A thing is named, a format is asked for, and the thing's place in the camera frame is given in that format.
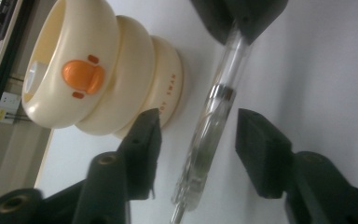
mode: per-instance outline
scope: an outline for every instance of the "glass tube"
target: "glass tube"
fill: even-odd
[[[199,204],[214,153],[235,98],[241,77],[239,68],[250,51],[251,46],[246,44],[234,22],[187,153],[184,170],[172,196],[172,202],[176,204],[172,224],[181,223],[185,211],[192,211]]]

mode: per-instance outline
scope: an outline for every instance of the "white tabletop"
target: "white tabletop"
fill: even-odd
[[[185,73],[181,102],[163,129],[156,199],[131,202],[132,223],[169,223],[171,196],[223,47],[204,29],[190,1],[109,0],[152,35],[170,41]],[[294,151],[328,157],[358,188],[358,1],[289,0],[256,41],[217,149],[199,208],[184,223],[287,223],[283,200],[259,198],[234,140],[238,108],[257,111]],[[54,131],[36,186],[49,196],[83,179],[90,160],[116,150],[114,136]]]

